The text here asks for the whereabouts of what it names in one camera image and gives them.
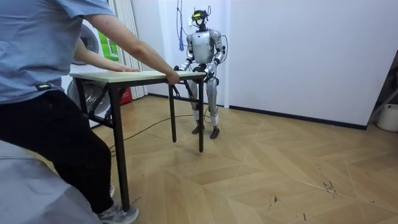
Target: gray fabric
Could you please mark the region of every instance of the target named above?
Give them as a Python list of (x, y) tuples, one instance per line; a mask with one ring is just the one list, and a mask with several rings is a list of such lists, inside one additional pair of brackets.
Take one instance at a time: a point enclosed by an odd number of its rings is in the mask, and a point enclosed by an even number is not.
[(101, 224), (76, 188), (25, 150), (2, 141), (0, 223)]

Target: green sign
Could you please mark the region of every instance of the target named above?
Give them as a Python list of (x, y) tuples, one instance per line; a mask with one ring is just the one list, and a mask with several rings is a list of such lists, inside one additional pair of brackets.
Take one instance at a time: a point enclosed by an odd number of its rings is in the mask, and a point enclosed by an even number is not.
[(114, 42), (105, 37), (104, 34), (98, 31), (99, 41), (101, 42), (104, 57), (112, 61), (118, 62), (118, 48)]

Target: red object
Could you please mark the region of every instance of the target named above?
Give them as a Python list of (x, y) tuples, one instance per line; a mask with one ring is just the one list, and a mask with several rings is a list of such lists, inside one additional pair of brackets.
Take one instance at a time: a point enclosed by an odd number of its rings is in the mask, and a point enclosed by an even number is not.
[(127, 88), (126, 91), (124, 92), (122, 98), (120, 99), (119, 103), (120, 105), (124, 105), (126, 103), (132, 102), (132, 95), (131, 95), (131, 89)]

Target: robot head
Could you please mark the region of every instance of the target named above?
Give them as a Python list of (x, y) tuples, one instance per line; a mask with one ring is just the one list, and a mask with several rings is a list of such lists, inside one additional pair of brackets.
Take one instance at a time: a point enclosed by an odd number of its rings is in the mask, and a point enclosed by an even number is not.
[(200, 30), (207, 30), (206, 22), (209, 21), (208, 13), (205, 10), (195, 10), (192, 14), (192, 21), (195, 22), (196, 27)]

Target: wooden floor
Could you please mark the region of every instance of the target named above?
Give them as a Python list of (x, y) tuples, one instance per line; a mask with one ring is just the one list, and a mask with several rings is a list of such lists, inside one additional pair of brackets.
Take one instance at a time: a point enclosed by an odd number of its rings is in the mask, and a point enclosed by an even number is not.
[[(166, 99), (125, 105), (124, 137), (169, 116)], [(135, 223), (398, 223), (397, 134), (220, 108), (221, 133), (209, 139), (207, 124), (200, 154), (195, 125), (177, 118), (177, 143), (170, 121), (125, 142)], [(113, 145), (110, 129), (95, 133)], [(112, 173), (118, 186), (115, 158)]]

